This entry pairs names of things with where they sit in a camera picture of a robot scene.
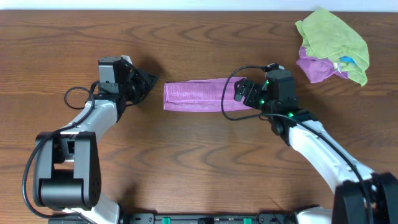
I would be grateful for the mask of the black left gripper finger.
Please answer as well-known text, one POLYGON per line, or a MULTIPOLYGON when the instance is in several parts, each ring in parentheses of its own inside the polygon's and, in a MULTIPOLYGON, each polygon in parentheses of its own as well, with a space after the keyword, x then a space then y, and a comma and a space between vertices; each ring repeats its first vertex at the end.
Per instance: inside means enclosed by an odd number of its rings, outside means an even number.
POLYGON ((142 82, 139 85, 140 92, 139 92, 139 96, 137 99, 138 103, 142 102, 143 100, 145 100, 148 97, 150 91, 153 89, 153 87, 155 87, 156 83, 157 83, 156 80, 152 80, 151 82, 142 82))
POLYGON ((148 84, 156 84, 157 81, 159 80, 159 77, 157 75, 150 74, 146 71, 142 71, 141 75, 148 84))

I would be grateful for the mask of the purple microfibre cloth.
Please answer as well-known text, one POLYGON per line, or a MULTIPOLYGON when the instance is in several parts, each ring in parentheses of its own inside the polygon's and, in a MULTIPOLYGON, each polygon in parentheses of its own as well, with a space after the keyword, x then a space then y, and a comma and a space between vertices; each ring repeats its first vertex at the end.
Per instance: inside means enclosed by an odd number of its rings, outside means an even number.
POLYGON ((241 77, 171 82, 164 85, 164 110, 180 112, 220 112, 248 110, 234 100, 234 84, 241 77))

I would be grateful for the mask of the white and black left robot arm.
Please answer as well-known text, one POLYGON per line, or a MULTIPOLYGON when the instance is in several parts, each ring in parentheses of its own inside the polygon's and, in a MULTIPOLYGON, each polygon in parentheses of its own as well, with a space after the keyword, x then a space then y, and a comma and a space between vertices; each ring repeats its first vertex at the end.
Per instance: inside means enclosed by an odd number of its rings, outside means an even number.
POLYGON ((42 132, 25 166, 22 196, 35 215, 50 223, 122 223, 119 204, 101 190, 98 141, 128 106, 147 98, 158 81, 131 65, 99 66, 99 80, 68 125, 42 132))

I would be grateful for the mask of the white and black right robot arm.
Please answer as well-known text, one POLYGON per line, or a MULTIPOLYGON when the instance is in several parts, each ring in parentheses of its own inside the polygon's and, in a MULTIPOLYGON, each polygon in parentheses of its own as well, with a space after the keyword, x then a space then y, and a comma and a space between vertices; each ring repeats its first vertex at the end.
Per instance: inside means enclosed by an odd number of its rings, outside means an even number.
POLYGON ((268 78, 257 84, 242 79, 234 90, 234 99, 260 110, 275 134, 303 155, 333 191, 333 208, 305 208, 295 214, 296 223, 397 223, 397 179, 356 160, 313 113, 299 108, 293 80, 268 78))

